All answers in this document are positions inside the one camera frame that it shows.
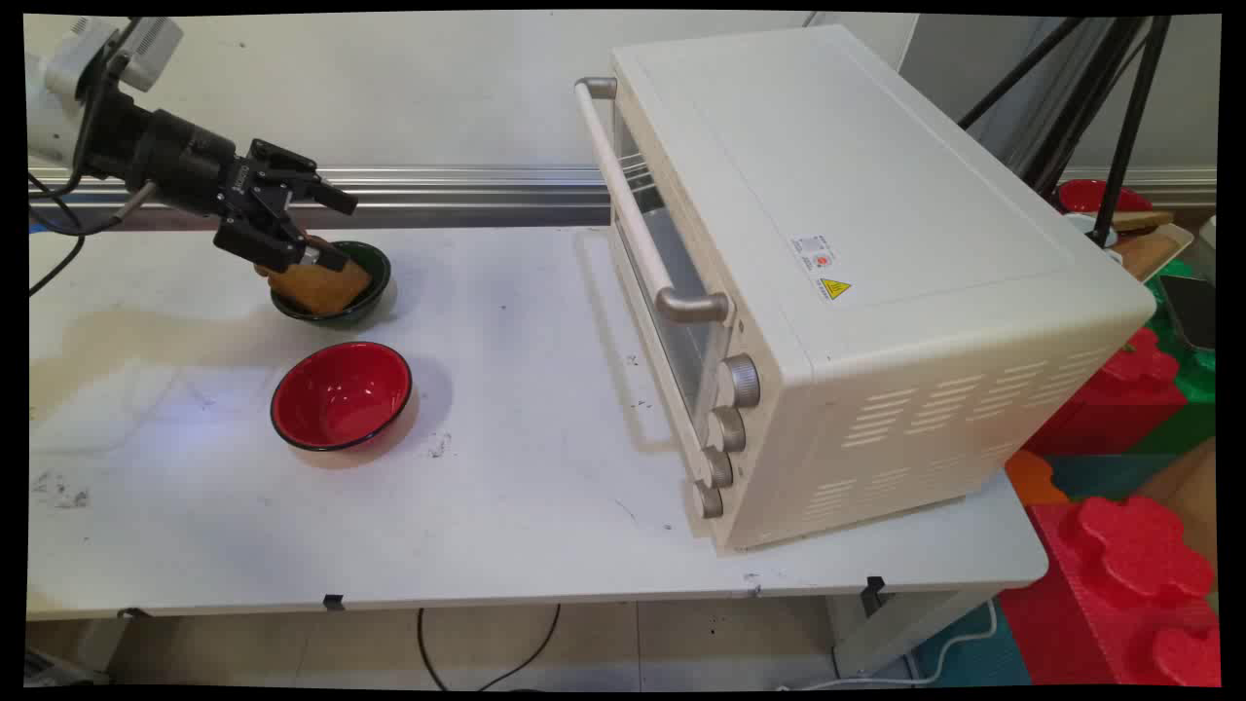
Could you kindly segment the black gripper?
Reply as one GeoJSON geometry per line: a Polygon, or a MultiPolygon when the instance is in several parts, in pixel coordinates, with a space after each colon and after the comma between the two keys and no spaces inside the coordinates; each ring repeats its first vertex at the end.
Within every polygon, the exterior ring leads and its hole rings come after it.
{"type": "Polygon", "coordinates": [[[289,219],[259,227],[250,218],[272,219],[288,200],[312,200],[353,215],[358,195],[348,194],[316,172],[307,156],[269,141],[253,139],[245,154],[235,142],[164,110],[125,110],[125,186],[155,186],[159,203],[197,215],[222,218],[214,245],[268,271],[315,265],[330,271],[346,266],[345,253],[313,240],[289,219]]]}

